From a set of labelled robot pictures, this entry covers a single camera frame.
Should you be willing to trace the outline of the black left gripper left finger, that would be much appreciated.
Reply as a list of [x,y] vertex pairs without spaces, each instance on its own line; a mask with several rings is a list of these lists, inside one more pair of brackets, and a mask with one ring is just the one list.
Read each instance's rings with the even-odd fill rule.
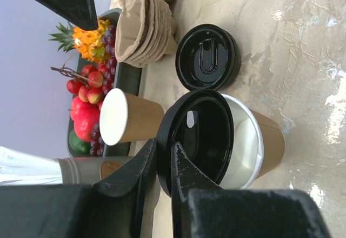
[[105,179],[2,186],[1,237],[151,237],[156,140]]

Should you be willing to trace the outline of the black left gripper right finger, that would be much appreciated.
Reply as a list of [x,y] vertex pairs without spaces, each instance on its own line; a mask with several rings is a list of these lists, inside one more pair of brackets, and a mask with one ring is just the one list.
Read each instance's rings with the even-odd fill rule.
[[330,237],[316,203],[301,190],[225,190],[171,148],[174,237]]

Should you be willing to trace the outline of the brown pulp cup carrier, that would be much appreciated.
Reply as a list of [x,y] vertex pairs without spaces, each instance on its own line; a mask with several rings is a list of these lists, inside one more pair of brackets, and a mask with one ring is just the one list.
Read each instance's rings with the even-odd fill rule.
[[118,0],[122,8],[116,27],[115,57],[138,68],[176,53],[174,0]]

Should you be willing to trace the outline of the brown paper coffee cup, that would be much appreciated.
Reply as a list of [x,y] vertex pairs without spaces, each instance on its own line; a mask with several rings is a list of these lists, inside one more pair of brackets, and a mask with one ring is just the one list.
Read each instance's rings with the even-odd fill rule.
[[234,122],[234,145],[230,162],[219,186],[247,189],[256,179],[277,167],[285,152],[285,137],[272,119],[249,109],[224,94]]

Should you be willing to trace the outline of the black coffee cup lid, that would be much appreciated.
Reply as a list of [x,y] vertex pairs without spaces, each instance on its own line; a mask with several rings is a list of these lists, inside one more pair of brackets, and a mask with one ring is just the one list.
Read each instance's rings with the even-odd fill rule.
[[234,120],[225,98],[210,89],[183,95],[165,113],[156,136],[157,173],[171,194],[171,147],[179,142],[188,159],[209,179],[220,184],[234,145]]

